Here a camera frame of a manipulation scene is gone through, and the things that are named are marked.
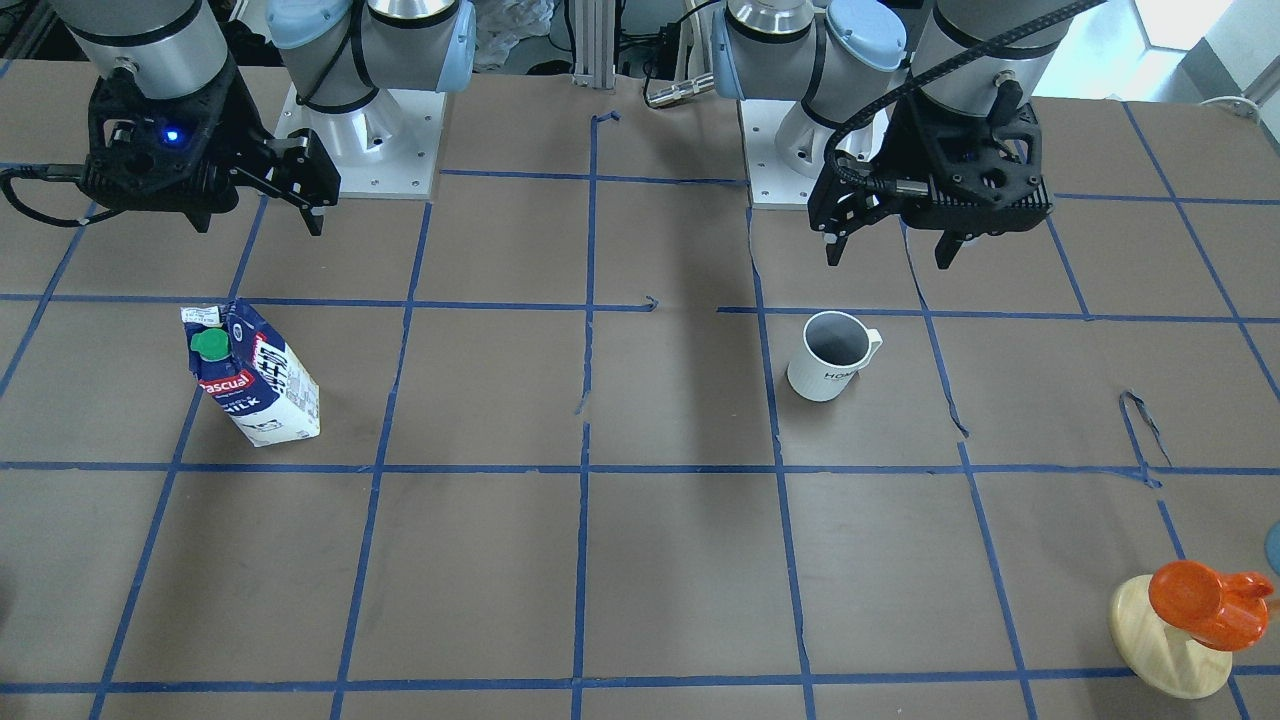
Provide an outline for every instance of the white mounting plate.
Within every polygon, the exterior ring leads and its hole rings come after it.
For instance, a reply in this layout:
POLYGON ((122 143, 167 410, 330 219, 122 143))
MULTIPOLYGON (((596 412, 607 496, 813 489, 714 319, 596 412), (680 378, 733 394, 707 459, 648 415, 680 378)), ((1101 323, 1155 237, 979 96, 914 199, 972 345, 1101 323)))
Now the white mounting plate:
MULTIPOLYGON (((342 174, 339 197, 372 197, 383 200, 430 200, 435 186, 435 165, 444 131, 444 92, 422 90, 392 90, 392 97, 404 110, 408 132, 415 142, 404 143, 411 150, 388 156, 372 165, 338 164, 342 174)), ((297 90, 291 85, 284 99, 284 109, 275 124, 275 136, 285 137, 305 127, 306 113, 300 113, 294 99, 297 90)))
MULTIPOLYGON (((815 178, 803 176, 778 158, 773 138, 794 100, 742 100, 742 149, 746 152, 746 174, 751 181, 751 206, 762 210, 805 210, 815 178)), ((888 128, 883 110, 872 120, 876 133, 872 154, 879 152, 888 128)))

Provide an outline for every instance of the orange mug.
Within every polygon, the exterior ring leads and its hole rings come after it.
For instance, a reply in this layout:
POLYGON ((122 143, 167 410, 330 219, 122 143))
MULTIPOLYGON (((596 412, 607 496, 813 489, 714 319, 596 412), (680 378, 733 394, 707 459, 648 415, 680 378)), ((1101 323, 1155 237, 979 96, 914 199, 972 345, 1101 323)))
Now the orange mug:
POLYGON ((1151 578, 1147 597, 1160 619, 1212 650, 1235 652, 1267 632, 1271 580, 1261 573, 1224 575, 1194 560, 1165 565, 1151 578))

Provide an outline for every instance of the blue and white carton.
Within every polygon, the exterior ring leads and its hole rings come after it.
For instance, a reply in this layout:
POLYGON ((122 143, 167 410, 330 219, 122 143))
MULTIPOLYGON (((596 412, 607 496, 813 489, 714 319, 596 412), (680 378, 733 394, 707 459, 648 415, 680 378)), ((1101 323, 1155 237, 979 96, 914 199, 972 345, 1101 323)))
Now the blue and white carton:
POLYGON ((191 373, 253 447, 320 434, 320 389, 248 302, 183 307, 191 373))

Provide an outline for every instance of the blue joint cap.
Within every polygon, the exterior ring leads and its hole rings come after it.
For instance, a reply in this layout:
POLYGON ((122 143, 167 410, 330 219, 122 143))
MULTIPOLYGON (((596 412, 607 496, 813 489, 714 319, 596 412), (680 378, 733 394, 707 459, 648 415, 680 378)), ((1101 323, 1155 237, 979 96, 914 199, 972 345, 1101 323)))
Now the blue joint cap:
POLYGON ((471 0, 462 0, 453 18, 453 40, 440 65, 436 92, 462 92, 471 85, 471 67, 476 58, 476 9, 471 0))
POLYGON ((733 64, 733 46, 730 44, 728 26, 724 13, 716 10, 712 22, 712 73, 716 76, 716 94, 730 100, 746 100, 742 83, 737 79, 737 67, 733 64))
POLYGON ((841 47, 877 70, 891 73, 906 58, 902 20, 876 0, 831 0, 827 26, 841 47))
MULTIPOLYGON (((353 0, 270 0, 266 27, 279 50, 293 50, 329 32, 347 17, 353 0)), ((356 10, 364 8, 361 4, 356 10)))

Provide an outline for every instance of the red label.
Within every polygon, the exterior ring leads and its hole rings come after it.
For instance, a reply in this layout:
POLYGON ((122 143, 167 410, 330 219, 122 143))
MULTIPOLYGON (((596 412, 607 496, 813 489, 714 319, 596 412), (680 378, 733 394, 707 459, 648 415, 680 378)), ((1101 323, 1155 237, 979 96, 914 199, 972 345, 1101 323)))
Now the red label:
POLYGON ((239 373, 223 378, 220 380, 196 380, 200 387, 205 388, 209 395, 227 395, 228 392, 234 392, 237 389, 244 389, 253 384, 253 375, 248 370, 241 370, 239 373))

